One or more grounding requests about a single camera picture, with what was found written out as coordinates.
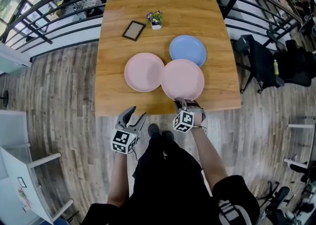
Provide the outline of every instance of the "black round base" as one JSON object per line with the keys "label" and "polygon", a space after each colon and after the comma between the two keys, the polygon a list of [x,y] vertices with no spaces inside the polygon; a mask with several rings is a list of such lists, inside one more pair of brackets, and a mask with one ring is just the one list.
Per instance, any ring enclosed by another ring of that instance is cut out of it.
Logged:
{"label": "black round base", "polygon": [[8,103],[9,103],[9,92],[5,90],[2,95],[2,104],[4,107],[7,107]]}

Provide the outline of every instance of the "flower pot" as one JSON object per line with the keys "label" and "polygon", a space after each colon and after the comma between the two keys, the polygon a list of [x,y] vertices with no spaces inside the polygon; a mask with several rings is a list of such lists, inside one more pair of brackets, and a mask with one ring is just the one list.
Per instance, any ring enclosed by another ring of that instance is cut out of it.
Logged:
{"label": "flower pot", "polygon": [[152,29],[153,29],[153,30],[159,30],[161,27],[162,27],[162,25],[160,25],[160,24],[155,24],[155,23],[152,22]]}

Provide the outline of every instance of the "yellow bottle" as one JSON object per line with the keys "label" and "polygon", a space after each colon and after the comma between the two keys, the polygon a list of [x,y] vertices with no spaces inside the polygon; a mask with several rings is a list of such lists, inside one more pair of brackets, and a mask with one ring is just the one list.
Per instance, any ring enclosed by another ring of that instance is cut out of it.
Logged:
{"label": "yellow bottle", "polygon": [[274,66],[274,68],[275,68],[275,75],[278,76],[277,60],[274,61],[273,66]]}

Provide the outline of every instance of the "metal railing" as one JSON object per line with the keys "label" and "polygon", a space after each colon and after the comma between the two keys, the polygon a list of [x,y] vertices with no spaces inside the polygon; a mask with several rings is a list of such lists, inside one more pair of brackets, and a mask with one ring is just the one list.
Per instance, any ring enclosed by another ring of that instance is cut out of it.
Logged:
{"label": "metal railing", "polygon": [[[95,6],[89,6],[89,7],[84,7],[83,3],[86,0],[69,0],[67,2],[64,2],[62,5],[57,6],[49,11],[47,11],[46,13],[44,13],[43,15],[41,15],[40,17],[38,17],[37,19],[33,20],[32,22],[27,21],[27,18],[30,14],[32,14],[34,11],[38,11],[39,8],[43,7],[46,4],[50,4],[51,6],[53,5],[52,3],[56,3],[58,2],[58,0],[41,0],[38,3],[36,3],[35,5],[33,5],[30,9],[28,9],[26,12],[24,12],[23,14],[20,14],[20,10],[21,7],[18,7],[19,9],[16,11],[19,15],[16,15],[15,17],[13,17],[14,20],[12,20],[12,22],[9,24],[9,26],[7,27],[7,29],[4,31],[4,33],[0,36],[0,40],[9,45],[8,43],[10,42],[10,47],[12,47],[13,49],[16,50],[20,50],[20,52],[25,52],[27,50],[30,50],[42,43],[49,43],[52,44],[54,42],[54,39],[59,38],[61,36],[65,36],[71,33],[75,33],[75,32],[79,32],[82,30],[87,30],[87,29],[92,29],[95,27],[99,27],[101,26],[101,24],[93,24],[93,25],[89,25],[89,26],[85,26],[79,29],[72,29],[70,31],[58,34],[56,36],[50,37],[49,35],[53,32],[59,31],[61,29],[64,29],[66,27],[81,23],[81,22],[85,22],[88,20],[92,20],[92,19],[96,19],[96,18],[100,18],[102,17],[102,15],[97,15],[97,16],[93,16],[93,17],[85,17],[82,18],[80,20],[77,21],[73,21],[70,22],[68,24],[56,27],[54,29],[50,29],[48,31],[47,27],[57,21],[63,20],[65,18],[74,16],[74,15],[78,15],[80,13],[85,13],[89,10],[92,9],[96,9],[96,8],[100,8],[106,5],[106,3],[103,4],[99,4],[99,5],[95,5]],[[228,28],[234,28],[234,29],[239,29],[239,30],[243,30],[243,31],[247,31],[250,33],[255,33],[258,34],[260,36],[266,37],[268,38],[267,42],[265,43],[266,45],[268,45],[270,42],[273,41],[273,39],[270,38],[271,35],[274,36],[275,39],[279,40],[280,38],[282,38],[285,34],[289,33],[291,30],[293,30],[299,23],[301,23],[301,19],[299,17],[299,15],[296,13],[295,8],[288,8],[287,6],[283,6],[280,2],[277,2],[275,0],[260,0],[260,2],[264,3],[264,6],[262,6],[262,4],[259,4],[257,2],[251,2],[249,0],[229,0],[227,2],[227,4],[224,4],[221,0],[217,0],[219,7],[222,11],[222,15],[224,19],[231,19],[234,21],[238,21],[253,27],[257,27],[260,29],[263,29],[266,31],[266,33],[262,33],[262,32],[258,32],[258,30],[253,30],[250,29],[249,27],[246,28],[244,26],[237,26],[237,25],[231,25],[231,24],[227,24],[226,26]],[[264,14],[262,15],[257,15],[252,13],[251,11],[249,11],[248,9],[240,9],[236,7],[236,3],[237,2],[242,2],[243,4],[247,4],[247,6],[253,6],[256,7],[258,9],[260,9],[262,11],[262,13]],[[68,13],[68,14],[63,14],[61,16],[59,16],[58,18],[55,18],[54,20],[51,20],[49,22],[46,22],[44,25],[42,26],[35,26],[35,23],[37,21],[39,21],[40,19],[46,19],[47,20],[47,16],[51,15],[52,13],[56,13],[59,10],[65,10],[65,9],[71,9],[73,6],[76,6],[76,8],[73,8],[74,11]],[[258,24],[256,22],[250,22],[247,19],[243,19],[240,17],[236,17],[234,15],[232,15],[232,11],[234,12],[238,12],[238,13],[242,13],[245,15],[249,15],[251,17],[254,17],[258,20],[264,21],[267,23],[267,26],[264,26],[262,24]],[[23,24],[25,24],[25,27],[21,30],[19,30],[16,34],[14,34],[13,36],[11,36],[10,38],[8,37],[9,32],[14,29],[16,31],[15,26],[17,24],[19,24],[20,22],[22,22]],[[30,32],[26,35],[24,35],[22,32],[24,29],[30,29]],[[31,38],[30,40],[26,41],[26,38],[30,38],[30,36],[34,36],[33,38]]]}

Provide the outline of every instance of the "pink plate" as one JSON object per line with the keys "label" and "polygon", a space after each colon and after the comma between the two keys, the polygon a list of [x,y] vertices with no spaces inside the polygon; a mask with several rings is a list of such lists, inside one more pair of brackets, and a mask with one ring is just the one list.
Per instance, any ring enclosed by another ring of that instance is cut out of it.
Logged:
{"label": "pink plate", "polygon": [[201,69],[189,60],[173,60],[163,69],[161,87],[171,99],[196,99],[203,91],[204,75]]}
{"label": "pink plate", "polygon": [[163,68],[164,64],[158,56],[138,53],[130,58],[125,66],[125,80],[136,91],[152,91],[161,84]]}

